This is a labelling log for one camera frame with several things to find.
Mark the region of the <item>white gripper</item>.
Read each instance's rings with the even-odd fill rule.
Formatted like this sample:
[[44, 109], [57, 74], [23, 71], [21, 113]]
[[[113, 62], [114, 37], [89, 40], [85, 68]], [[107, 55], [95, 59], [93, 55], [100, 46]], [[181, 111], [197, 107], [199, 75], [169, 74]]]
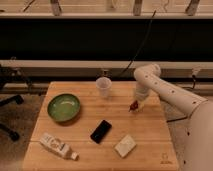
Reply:
[[134, 90], [134, 96], [137, 100], [137, 108], [135, 109], [135, 112], [140, 112], [145, 106], [145, 99], [149, 96], [149, 89], [137, 83]]

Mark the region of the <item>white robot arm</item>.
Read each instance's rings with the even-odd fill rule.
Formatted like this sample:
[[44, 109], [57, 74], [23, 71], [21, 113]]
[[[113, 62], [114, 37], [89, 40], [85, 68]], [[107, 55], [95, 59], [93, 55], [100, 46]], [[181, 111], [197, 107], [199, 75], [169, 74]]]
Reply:
[[136, 93], [145, 99], [149, 90], [189, 118], [183, 171], [213, 171], [213, 102], [160, 78], [161, 69], [149, 64], [134, 70]]

